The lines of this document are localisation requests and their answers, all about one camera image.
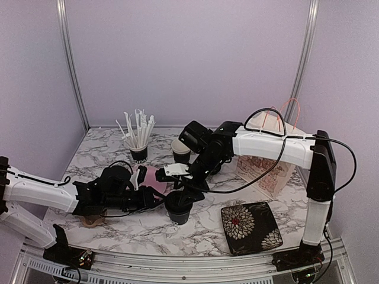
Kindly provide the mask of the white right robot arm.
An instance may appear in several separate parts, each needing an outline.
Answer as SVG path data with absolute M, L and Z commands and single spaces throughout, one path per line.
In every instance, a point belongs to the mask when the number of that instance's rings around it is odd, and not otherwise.
M 336 160 L 332 145 L 338 144 L 348 151 L 352 149 L 345 143 L 332 139 L 327 132 L 319 130 L 316 134 L 292 134 L 280 113 L 277 114 L 282 127 L 278 131 L 251 127 L 249 121 L 225 121 L 217 129 L 211 130 L 197 121 L 187 124 L 179 135 L 179 140 L 198 156 L 186 169 L 168 172 L 178 178 L 185 189 L 204 193 L 206 179 L 219 165 L 229 162 L 234 156 L 259 157 L 273 160 L 274 163 L 252 181 L 229 194 L 244 190 L 261 180 L 274 170 L 279 162 L 289 163 L 309 170 L 306 187 L 306 224 L 302 245 L 294 250 L 293 259 L 299 265 L 307 264 L 316 256 L 316 247 L 322 239 L 331 204 L 337 192 Z

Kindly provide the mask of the black plastic cup lid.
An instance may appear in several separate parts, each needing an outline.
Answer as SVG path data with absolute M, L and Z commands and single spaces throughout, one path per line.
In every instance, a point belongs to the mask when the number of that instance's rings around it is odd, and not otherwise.
M 192 209 L 193 203 L 183 195 L 182 191 L 172 191 L 165 199 L 165 208 L 169 212 L 183 213 Z

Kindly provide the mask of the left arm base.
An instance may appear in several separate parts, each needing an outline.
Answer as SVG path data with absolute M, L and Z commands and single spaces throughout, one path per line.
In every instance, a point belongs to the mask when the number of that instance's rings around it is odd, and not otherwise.
M 71 247 L 62 227 L 53 224 L 56 232 L 56 244 L 45 249 L 43 258 L 51 262 L 66 264 L 71 268 L 90 270 L 94 259 L 91 249 Z

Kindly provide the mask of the black paper coffee cup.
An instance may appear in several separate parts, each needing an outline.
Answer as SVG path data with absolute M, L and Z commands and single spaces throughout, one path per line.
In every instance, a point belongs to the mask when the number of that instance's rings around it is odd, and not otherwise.
M 188 164 L 191 157 L 191 150 L 182 143 L 178 138 L 176 138 L 171 143 L 171 149 L 174 155 L 175 163 Z

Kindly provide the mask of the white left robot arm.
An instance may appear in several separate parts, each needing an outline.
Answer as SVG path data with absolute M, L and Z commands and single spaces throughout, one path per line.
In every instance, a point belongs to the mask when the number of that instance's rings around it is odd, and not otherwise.
M 27 175 L 12 167 L 8 158 L 1 157 L 1 222 L 35 241 L 62 263 L 75 258 L 73 247 L 66 241 L 65 231 L 57 225 L 46 224 L 28 212 L 18 202 L 59 209 L 72 215 L 87 217 L 103 215 L 106 210 L 126 214 L 141 212 L 160 205 L 165 196 L 143 184 L 147 169 L 116 163 L 106 167 L 100 177 L 90 182 L 63 182 Z

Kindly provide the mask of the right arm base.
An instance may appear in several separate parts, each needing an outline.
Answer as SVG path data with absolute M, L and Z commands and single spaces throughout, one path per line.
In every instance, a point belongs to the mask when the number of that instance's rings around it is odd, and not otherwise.
M 325 260 L 321 242 L 314 246 L 306 244 L 303 240 L 297 248 L 274 253 L 272 257 L 272 264 L 278 272 L 311 266 Z

